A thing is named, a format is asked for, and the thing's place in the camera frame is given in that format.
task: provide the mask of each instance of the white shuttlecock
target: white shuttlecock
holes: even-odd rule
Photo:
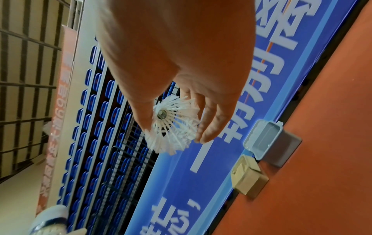
[[[148,148],[170,155],[188,148],[200,123],[198,112],[194,99],[186,100],[186,97],[176,95],[166,97],[154,106],[151,131],[145,130]]]

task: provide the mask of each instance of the vertical banner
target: vertical banner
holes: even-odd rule
[[[252,70],[213,141],[160,154],[125,235],[203,235],[232,191],[230,171],[258,119],[277,120],[357,0],[255,0]]]
[[[57,85],[57,95],[54,104],[54,113],[52,117],[52,127],[48,139],[46,150],[46,165],[41,183],[40,195],[36,214],[39,214],[47,207],[49,191],[51,187],[55,159],[57,157],[60,133],[62,129],[63,119],[65,116],[67,98],[69,94],[70,77],[72,64],[76,48],[76,40],[78,32],[63,26],[64,38],[62,46],[61,66]]]

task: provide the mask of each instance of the beige box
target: beige box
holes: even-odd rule
[[[253,157],[240,156],[231,172],[232,187],[255,199],[269,178],[261,171]]]

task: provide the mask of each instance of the gray plastic box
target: gray plastic box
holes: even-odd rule
[[[258,120],[244,141],[244,148],[257,160],[282,167],[302,139],[285,131],[282,122]]]

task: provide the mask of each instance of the blue banner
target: blue banner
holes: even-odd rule
[[[158,157],[126,235],[204,234],[250,129],[277,120],[356,1],[256,0],[252,71],[235,115],[215,140]]]

